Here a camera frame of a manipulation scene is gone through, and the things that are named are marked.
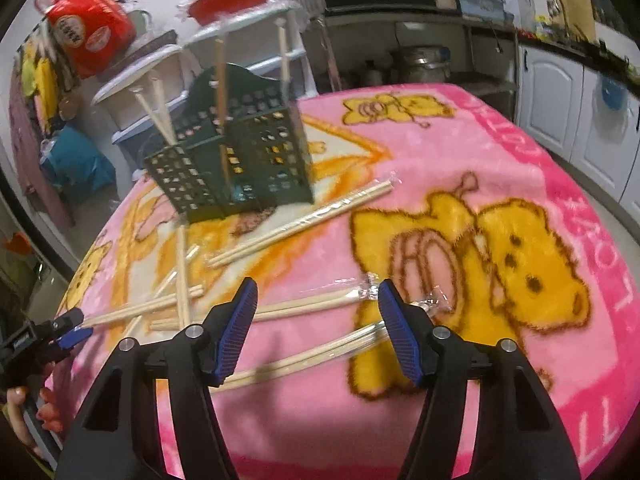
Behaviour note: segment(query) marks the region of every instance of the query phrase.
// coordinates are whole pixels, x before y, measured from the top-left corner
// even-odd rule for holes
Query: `red plastic bag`
[[[136,37],[136,29],[115,0],[52,0],[46,15],[60,45],[86,79],[102,72]]]

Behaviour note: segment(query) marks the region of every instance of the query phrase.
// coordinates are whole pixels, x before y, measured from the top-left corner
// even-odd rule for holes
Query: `chopstick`
[[[187,255],[185,257],[187,264],[194,259],[196,254],[198,254],[199,250],[200,250],[200,247],[198,245],[192,245],[189,248],[189,251],[187,252]],[[162,280],[162,283],[160,283],[160,286],[158,287],[158,289],[156,289],[156,293],[154,294],[153,299],[161,297],[161,295],[165,292],[165,290],[168,289],[169,285],[171,285],[174,282],[176,275],[177,275],[177,271],[174,269],[164,277],[164,280]],[[151,314],[153,312],[154,310],[149,310],[148,312],[145,312],[145,314]],[[131,337],[134,334],[134,332],[140,327],[141,323],[142,323],[142,316],[137,316],[134,319],[132,319],[127,325],[125,331],[123,332],[122,338],[124,339],[126,337]]]
[[[209,267],[217,269],[239,260],[240,258],[244,258],[249,254],[254,254],[276,242],[321,224],[322,222],[350,211],[361,204],[389,193],[393,188],[394,183],[391,180],[385,180],[365,189],[359,189],[349,193],[340,200],[316,209],[302,218],[289,222],[288,224],[265,233],[260,237],[249,240],[243,244],[239,244],[218,256],[214,256],[209,260]]]
[[[203,295],[204,288],[202,285],[192,286],[188,291],[188,296],[190,298],[199,298]],[[144,303],[130,304],[129,306],[124,306],[123,308],[115,310],[114,312],[109,312],[108,314],[90,317],[89,319],[84,320],[82,326],[86,328],[105,323],[114,323],[116,321],[129,319],[130,317],[142,316],[143,314],[149,314],[150,312],[154,312],[162,308],[174,306],[177,302],[177,294],[169,294],[167,296],[163,296],[162,298],[155,298],[153,300],[145,301]]]
[[[225,62],[225,40],[216,38],[216,76],[218,86],[216,87],[216,107],[218,108],[218,122],[220,126],[226,123],[226,62]]]
[[[136,96],[136,99],[142,106],[143,110],[149,115],[153,124],[155,124],[158,131],[164,137],[164,140],[167,142],[167,144],[169,146],[175,146],[178,143],[178,139],[175,136],[174,126],[171,121],[171,114],[169,113],[169,108],[166,106],[164,85],[162,84],[162,80],[156,76],[151,76],[151,85],[153,87],[154,95],[156,98],[156,107],[158,108],[158,113],[160,114],[159,118],[153,112],[149,104],[146,102],[146,99],[140,92],[134,92],[134,94]],[[160,294],[162,294],[161,292],[162,290],[164,290],[163,286],[161,286],[158,289],[158,291],[154,296],[158,297]],[[184,298],[183,298],[184,294],[187,294],[187,297],[188,297],[188,292],[184,292],[183,290],[178,291],[178,297],[177,297],[178,305],[184,301]],[[124,330],[124,333],[122,335],[123,338],[130,337],[133,333],[136,332],[136,330],[140,327],[141,324],[142,324],[142,316],[137,316],[134,319],[132,319],[131,322],[129,322],[129,324]]]
[[[149,103],[146,102],[146,99],[144,98],[144,96],[138,92],[134,92],[134,95],[136,96],[136,99],[140,103],[140,106],[142,106],[142,109],[149,116],[149,118],[151,118],[151,121],[153,122],[154,126],[158,129],[160,134],[164,137],[164,140],[166,140],[167,144],[170,146],[172,144],[175,144],[171,131],[165,129],[164,124],[156,116],[155,112],[151,109],[151,106],[149,106]]]
[[[226,379],[219,388],[210,388],[211,392],[235,390],[250,384],[263,383],[279,377],[306,370],[313,366],[331,361],[335,358],[364,352],[380,342],[388,339],[384,321],[364,326],[344,337],[335,339],[324,345],[316,346],[305,352],[238,372]]]
[[[187,227],[184,224],[178,226],[178,236],[175,245],[175,290],[178,303],[178,325],[180,330],[191,324],[189,312],[189,285],[187,275],[186,249]]]
[[[331,308],[338,308],[355,303],[361,299],[362,289],[359,286],[334,290],[315,296],[307,296],[299,300],[283,301],[281,303],[259,306],[254,315],[254,321],[268,321],[284,317],[300,316],[311,312],[319,312]],[[204,317],[195,322],[201,323]],[[175,318],[156,319],[149,325],[150,330],[179,330],[179,324]]]
[[[289,98],[289,81],[291,79],[289,72],[289,47],[287,45],[287,29],[285,25],[287,20],[278,18],[276,21],[278,27],[278,45],[280,47],[280,93],[284,100]]]

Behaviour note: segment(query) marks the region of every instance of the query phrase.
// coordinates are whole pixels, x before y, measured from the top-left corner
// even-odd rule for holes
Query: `human hand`
[[[45,377],[48,377],[52,370],[53,365],[48,365],[45,370]],[[24,419],[22,418],[22,410],[20,407],[24,404],[28,393],[28,389],[25,386],[11,388],[7,391],[6,398],[9,423],[11,424],[11,427],[18,439],[36,456],[44,460],[44,454],[37,446]],[[55,406],[56,398],[54,393],[48,388],[41,388],[40,397],[44,400],[45,404],[43,404],[38,410],[36,418],[44,422],[42,427],[45,430],[52,431],[53,433],[61,433],[63,425],[60,420],[60,412]]]

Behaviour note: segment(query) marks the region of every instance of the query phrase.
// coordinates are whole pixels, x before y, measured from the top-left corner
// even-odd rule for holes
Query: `black mount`
[[[468,380],[481,381],[481,399],[472,465],[461,479],[580,478],[558,412],[513,341],[503,339],[495,347],[465,342],[434,326],[419,307],[403,303],[401,308],[424,343],[419,386],[429,393],[399,480],[451,478]],[[238,480],[208,389],[223,382],[215,373],[218,345],[233,310],[233,303],[215,306],[202,325],[169,341],[140,346],[123,339],[71,427],[56,480],[175,479],[162,458],[156,379],[169,382],[186,480]]]

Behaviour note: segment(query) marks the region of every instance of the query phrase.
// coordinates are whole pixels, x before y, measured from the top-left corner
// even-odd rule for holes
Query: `yellow bear print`
[[[436,322],[468,341],[494,345],[508,337],[524,348],[523,328],[544,334],[585,326],[588,288],[545,210],[513,198],[474,212],[463,195],[477,189],[475,174],[467,173],[455,190],[429,194],[420,214],[353,213],[356,261],[364,272],[391,278],[407,302],[439,285],[451,312]],[[379,320],[377,303],[365,301],[355,328]],[[388,341],[350,359],[349,382],[354,394],[370,400],[412,389]]]
[[[76,270],[76,273],[66,289],[66,293],[60,302],[58,311],[69,310],[73,307],[80,306],[84,294],[93,283],[94,277],[100,271],[102,260],[111,250],[111,242],[97,245],[100,238],[92,245],[88,253],[82,260],[82,263]]]
[[[343,104],[348,112],[342,117],[342,122],[347,126],[390,120],[395,123],[415,122],[428,127],[430,124],[420,122],[420,119],[454,115],[452,107],[428,94],[378,94],[370,98],[345,99]]]

